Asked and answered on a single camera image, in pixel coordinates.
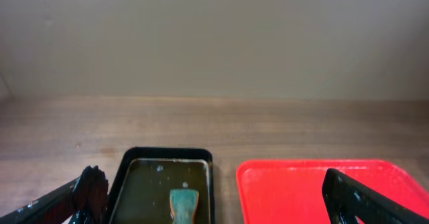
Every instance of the red tray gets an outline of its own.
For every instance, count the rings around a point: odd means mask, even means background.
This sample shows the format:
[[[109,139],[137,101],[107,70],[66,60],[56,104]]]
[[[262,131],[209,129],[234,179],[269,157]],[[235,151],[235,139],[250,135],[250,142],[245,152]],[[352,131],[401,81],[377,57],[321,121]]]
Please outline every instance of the red tray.
[[[429,194],[405,170],[383,160],[251,160],[237,170],[245,223],[329,224],[322,198],[328,168],[429,218]]]

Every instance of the wood grain surface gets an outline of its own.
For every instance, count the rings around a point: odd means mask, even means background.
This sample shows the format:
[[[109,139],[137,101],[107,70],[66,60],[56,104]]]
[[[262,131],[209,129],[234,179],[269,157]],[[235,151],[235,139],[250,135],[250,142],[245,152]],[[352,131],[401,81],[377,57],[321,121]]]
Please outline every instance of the wood grain surface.
[[[377,158],[429,188],[429,103],[57,97],[0,103],[0,215],[133,146],[206,148],[218,223],[242,223],[235,170],[250,159]]]

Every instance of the green object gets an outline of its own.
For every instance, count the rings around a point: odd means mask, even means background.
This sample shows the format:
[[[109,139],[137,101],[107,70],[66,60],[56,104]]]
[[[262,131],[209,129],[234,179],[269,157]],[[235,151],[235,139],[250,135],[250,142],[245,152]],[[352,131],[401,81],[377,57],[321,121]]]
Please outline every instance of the green object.
[[[193,224],[197,206],[198,191],[187,188],[170,191],[173,224]]]

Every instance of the water droplet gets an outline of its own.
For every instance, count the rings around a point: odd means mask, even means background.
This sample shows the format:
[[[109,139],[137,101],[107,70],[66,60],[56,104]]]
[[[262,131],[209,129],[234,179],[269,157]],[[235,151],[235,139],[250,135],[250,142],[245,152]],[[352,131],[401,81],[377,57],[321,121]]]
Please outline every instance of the water droplet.
[[[39,201],[32,201],[32,202],[28,203],[27,207],[32,208],[37,203],[39,203]]]

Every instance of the white wall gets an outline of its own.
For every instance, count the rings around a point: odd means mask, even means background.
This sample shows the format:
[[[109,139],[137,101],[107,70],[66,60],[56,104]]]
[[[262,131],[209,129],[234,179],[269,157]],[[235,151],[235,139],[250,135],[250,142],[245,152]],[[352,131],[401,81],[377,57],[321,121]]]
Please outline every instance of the white wall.
[[[0,0],[16,96],[429,99],[429,0]]]

